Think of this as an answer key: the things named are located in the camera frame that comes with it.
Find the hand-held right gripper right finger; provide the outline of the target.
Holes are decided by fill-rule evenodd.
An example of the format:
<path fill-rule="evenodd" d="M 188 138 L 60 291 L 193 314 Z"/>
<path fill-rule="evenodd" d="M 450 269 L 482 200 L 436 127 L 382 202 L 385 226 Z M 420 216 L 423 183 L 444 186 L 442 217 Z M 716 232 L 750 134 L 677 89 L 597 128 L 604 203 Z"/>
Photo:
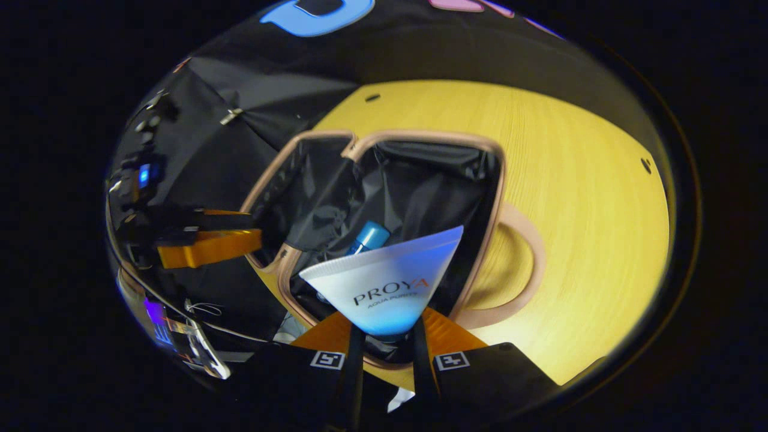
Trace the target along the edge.
<path fill-rule="evenodd" d="M 412 329 L 419 414 L 436 424 L 490 424 L 524 415 L 560 391 L 513 343 L 487 344 L 426 308 Z"/>

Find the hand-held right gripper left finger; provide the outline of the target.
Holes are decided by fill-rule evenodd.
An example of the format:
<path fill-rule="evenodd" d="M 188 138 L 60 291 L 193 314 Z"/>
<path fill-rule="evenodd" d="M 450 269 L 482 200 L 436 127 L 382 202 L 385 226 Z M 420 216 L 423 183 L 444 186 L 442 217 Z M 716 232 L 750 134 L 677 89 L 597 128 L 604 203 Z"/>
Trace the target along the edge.
<path fill-rule="evenodd" d="M 258 430 L 357 430 L 365 335 L 335 312 L 290 344 L 269 342 L 225 382 Z"/>

